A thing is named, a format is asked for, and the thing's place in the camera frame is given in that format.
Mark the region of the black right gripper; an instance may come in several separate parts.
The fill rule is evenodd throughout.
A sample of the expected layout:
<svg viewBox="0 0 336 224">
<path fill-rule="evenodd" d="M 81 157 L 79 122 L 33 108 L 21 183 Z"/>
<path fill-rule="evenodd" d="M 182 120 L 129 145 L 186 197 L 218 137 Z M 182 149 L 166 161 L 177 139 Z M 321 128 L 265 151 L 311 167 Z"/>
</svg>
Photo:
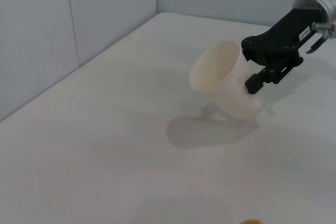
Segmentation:
<svg viewBox="0 0 336 224">
<path fill-rule="evenodd" d="M 320 22 L 318 8 L 294 8 L 265 33 L 243 39 L 245 59 L 265 66 L 245 81 L 248 93 L 258 93 L 264 83 L 278 84 L 295 66 L 292 62 L 275 61 L 297 52 L 316 33 L 311 25 Z"/>
</svg>

